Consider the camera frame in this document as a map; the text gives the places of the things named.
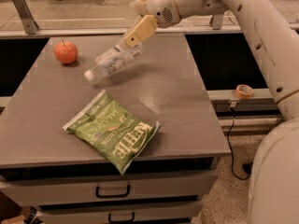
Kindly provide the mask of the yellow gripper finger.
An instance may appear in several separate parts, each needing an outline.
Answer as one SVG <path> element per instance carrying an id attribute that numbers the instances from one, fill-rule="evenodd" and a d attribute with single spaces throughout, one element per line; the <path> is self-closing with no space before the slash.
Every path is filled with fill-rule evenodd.
<path id="1" fill-rule="evenodd" d="M 135 0 L 130 3 L 130 7 L 140 16 L 148 15 L 147 9 L 148 0 Z"/>
<path id="2" fill-rule="evenodd" d="M 130 49 L 155 34 L 158 22 L 153 15 L 139 16 L 119 42 L 123 50 Z"/>

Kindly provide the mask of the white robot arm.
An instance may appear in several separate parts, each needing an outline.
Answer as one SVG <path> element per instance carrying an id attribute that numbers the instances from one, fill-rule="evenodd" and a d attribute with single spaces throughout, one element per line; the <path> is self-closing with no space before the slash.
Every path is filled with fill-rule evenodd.
<path id="1" fill-rule="evenodd" d="M 129 49 L 157 28 L 230 9 L 285 119 L 261 142 L 252 166 L 248 224 L 299 224 L 299 35 L 268 0 L 136 0 Z"/>

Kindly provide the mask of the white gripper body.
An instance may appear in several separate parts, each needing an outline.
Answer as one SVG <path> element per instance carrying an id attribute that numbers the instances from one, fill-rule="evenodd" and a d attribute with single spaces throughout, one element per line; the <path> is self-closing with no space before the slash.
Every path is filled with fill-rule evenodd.
<path id="1" fill-rule="evenodd" d="M 181 21 L 174 0 L 147 0 L 146 8 L 157 19 L 159 28 L 167 28 Z"/>

